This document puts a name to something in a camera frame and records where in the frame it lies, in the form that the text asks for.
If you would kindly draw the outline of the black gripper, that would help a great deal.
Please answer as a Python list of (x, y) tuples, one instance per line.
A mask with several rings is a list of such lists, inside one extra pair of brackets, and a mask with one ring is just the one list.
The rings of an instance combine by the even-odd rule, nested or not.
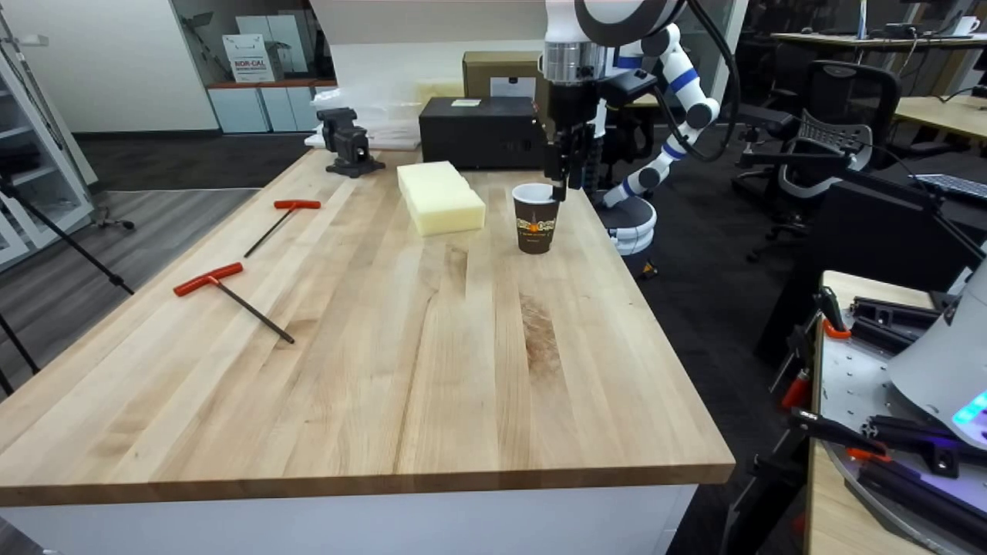
[[(617, 104), (620, 86), (613, 81), (583, 81), (583, 84), (551, 84), (548, 86), (548, 119), (551, 119), (551, 146), (548, 146), (548, 179), (551, 196), (564, 201), (572, 187), (572, 153), (580, 152), (590, 123), (596, 119), (600, 104)], [(592, 135), (586, 152), (586, 196), (600, 194), (602, 182), (602, 153), (606, 135)]]

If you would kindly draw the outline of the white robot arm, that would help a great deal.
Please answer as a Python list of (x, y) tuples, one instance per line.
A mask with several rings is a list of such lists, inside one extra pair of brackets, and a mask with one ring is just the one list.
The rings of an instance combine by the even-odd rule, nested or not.
[[(656, 192), (674, 166), (715, 123), (719, 98), (683, 45), (679, 15), (687, 0), (546, 0), (540, 73), (548, 86), (551, 196), (583, 187), (620, 256), (637, 256), (656, 233)], [(613, 185), (600, 179), (613, 118), (643, 95), (671, 98), (671, 135)]]

